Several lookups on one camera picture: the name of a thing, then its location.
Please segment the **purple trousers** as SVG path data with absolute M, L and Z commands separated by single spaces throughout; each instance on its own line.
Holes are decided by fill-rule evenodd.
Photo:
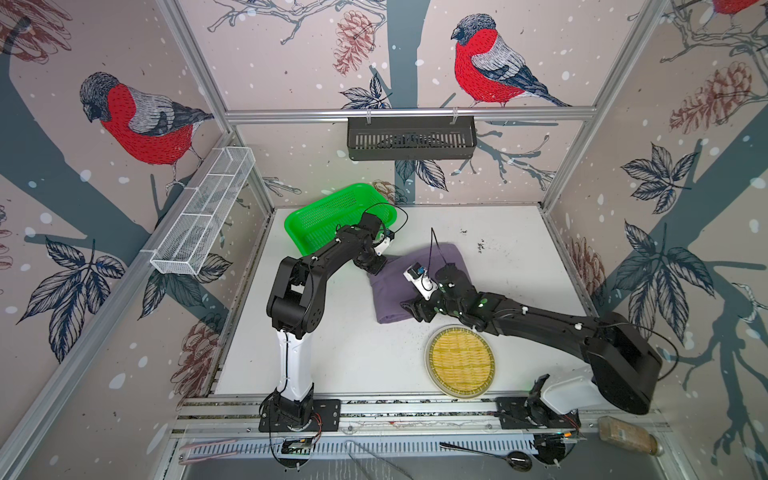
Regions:
M 430 273 L 433 273 L 444 265 L 442 257 L 445 257 L 447 263 L 454 263 L 459 269 L 468 273 L 462 253 L 456 245 L 445 244 L 441 250 L 442 253 L 433 251 L 429 254 L 428 247 L 421 247 L 400 256 L 387 255 L 384 268 L 377 275 L 368 275 L 375 315 L 379 324 L 413 319 L 401 304 L 417 296 L 417 289 L 404 276 L 404 272 L 414 263 L 427 267 L 430 261 Z

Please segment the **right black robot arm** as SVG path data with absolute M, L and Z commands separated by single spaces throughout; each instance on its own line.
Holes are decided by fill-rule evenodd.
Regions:
M 568 353 L 590 367 L 608 403 L 635 415 L 650 411 L 662 359 L 639 328 L 620 315 L 576 316 L 530 307 L 477 291 L 462 271 L 436 281 L 425 271 L 403 276 L 418 296 L 401 306 L 417 321 L 429 323 L 442 314 L 478 333 L 519 337 Z

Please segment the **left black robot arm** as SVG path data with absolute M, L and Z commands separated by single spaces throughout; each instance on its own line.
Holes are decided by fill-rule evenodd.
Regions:
M 328 281 L 349 262 L 369 274 L 378 274 L 386 265 L 383 251 L 390 240 L 382 221 L 365 214 L 358 223 L 339 228 L 334 238 L 315 252 L 280 262 L 266 305 L 281 356 L 280 380 L 267 399 L 267 413 L 273 422 L 293 430 L 311 423 L 311 340 L 325 312 Z

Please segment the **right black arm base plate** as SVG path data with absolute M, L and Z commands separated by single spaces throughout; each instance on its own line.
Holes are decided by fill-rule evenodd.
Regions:
M 541 401 L 530 403 L 527 397 L 496 397 L 496 417 L 503 430 L 581 428 L 577 415 L 557 414 Z

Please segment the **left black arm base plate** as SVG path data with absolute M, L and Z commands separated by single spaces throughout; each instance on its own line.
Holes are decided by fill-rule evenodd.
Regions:
M 265 399 L 259 410 L 261 433 L 336 432 L 339 428 L 341 401 L 319 399 L 292 401 L 283 397 Z

